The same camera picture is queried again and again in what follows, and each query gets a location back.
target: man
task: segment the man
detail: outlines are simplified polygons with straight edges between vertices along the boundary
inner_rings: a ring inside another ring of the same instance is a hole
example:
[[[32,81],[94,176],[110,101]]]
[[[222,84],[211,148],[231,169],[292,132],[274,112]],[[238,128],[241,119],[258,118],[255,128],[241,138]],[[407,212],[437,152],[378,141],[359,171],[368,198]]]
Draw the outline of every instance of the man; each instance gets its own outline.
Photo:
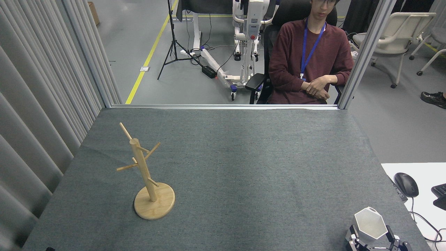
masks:
[[[350,44],[342,29],[325,22],[338,1],[311,0],[308,18],[282,26],[269,63],[269,104],[326,104],[330,84],[345,85]]]

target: chair armrest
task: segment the chair armrest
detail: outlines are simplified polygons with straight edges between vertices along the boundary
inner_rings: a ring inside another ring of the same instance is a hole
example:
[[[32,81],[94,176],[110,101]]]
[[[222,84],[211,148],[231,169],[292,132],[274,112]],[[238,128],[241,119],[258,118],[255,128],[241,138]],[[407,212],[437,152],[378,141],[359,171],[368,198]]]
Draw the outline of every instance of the chair armrest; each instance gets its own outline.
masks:
[[[341,99],[341,95],[344,92],[345,85],[335,85],[336,91],[338,92],[338,96],[336,97],[336,100],[334,101],[334,104],[337,105],[339,100]]]
[[[245,88],[250,91],[255,91],[261,84],[263,84],[263,81],[265,79],[265,75],[261,73],[256,73],[254,76],[252,76],[248,82],[245,85]]]

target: man's hand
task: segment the man's hand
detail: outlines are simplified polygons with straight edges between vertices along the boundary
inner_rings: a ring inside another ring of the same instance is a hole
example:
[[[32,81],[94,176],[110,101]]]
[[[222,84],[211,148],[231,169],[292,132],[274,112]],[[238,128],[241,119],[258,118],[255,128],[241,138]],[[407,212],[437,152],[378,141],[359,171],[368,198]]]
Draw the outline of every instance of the man's hand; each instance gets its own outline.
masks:
[[[325,89],[322,89],[316,92],[316,94],[314,94],[314,97],[317,99],[327,100],[330,98],[330,95],[328,95],[328,92]]]
[[[316,93],[323,90],[327,84],[336,82],[338,82],[338,77],[336,77],[335,75],[324,75],[311,81],[306,89],[306,92],[310,95],[315,96]]]

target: round wooden base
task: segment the round wooden base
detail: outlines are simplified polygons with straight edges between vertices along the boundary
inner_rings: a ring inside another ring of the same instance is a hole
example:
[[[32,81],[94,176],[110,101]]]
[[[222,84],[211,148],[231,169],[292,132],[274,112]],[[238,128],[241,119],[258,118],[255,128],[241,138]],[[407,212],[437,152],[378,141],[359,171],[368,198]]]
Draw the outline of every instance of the round wooden base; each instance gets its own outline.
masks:
[[[155,220],[165,216],[175,203],[175,192],[164,183],[158,183],[160,187],[155,187],[157,201],[150,201],[150,195],[147,188],[143,187],[136,195],[133,206],[136,213],[143,219]]]

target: gray felt tabletop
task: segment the gray felt tabletop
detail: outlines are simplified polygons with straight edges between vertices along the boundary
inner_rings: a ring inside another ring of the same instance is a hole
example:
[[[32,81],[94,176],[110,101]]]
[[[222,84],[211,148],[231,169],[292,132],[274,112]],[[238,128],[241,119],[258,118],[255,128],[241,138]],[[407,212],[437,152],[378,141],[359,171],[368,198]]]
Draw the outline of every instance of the gray felt tabletop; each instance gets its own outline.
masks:
[[[119,122],[144,148],[161,142],[147,164],[176,201],[160,219],[133,209],[139,170],[116,171],[133,163]],[[345,110],[103,109],[24,250],[343,251],[368,206],[430,250]]]

